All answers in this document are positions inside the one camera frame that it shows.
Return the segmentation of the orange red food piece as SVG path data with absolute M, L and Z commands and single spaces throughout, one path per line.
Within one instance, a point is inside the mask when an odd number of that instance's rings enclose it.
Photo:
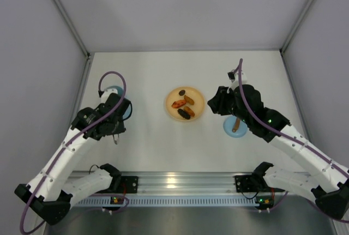
M 184 106 L 185 104 L 186 104 L 186 100 L 181 99 L 181 100 L 174 101 L 173 104 L 171 105 L 171 107 L 174 109 L 178 109 L 178 108 Z

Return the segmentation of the dark round food piece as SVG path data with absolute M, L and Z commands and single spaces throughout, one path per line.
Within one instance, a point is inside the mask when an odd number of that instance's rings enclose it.
M 179 93 L 178 93 L 180 96 L 182 96 L 182 95 L 184 95 L 185 94 L 185 90 L 181 90 L 181 91 L 179 91 Z

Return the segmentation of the metal serving tongs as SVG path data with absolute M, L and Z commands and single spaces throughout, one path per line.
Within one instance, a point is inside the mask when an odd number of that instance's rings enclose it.
M 115 145 L 119 144 L 119 134 L 113 135 L 113 142 Z

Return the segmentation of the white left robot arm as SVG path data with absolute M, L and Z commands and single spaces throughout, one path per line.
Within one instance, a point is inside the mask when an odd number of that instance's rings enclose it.
M 102 92 L 100 97 L 103 102 L 96 108 L 86 107 L 78 112 L 65 139 L 43 169 L 14 191 L 26 208 L 49 225 L 59 223 L 74 205 L 90 195 L 119 190 L 122 174 L 110 164 L 101 165 L 76 181 L 68 181 L 76 165 L 98 141 L 126 131 L 125 113 L 132 113 L 131 101 L 114 89 Z

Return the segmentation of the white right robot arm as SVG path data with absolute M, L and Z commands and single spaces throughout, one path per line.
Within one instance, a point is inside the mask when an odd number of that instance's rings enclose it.
M 243 121 L 255 136 L 283 151 L 309 174 L 263 162 L 253 172 L 262 185 L 297 194 L 333 219 L 344 217 L 348 211 L 348 167 L 325 155 L 280 112 L 265 107 L 253 86 L 220 86 L 208 106 L 215 114 Z

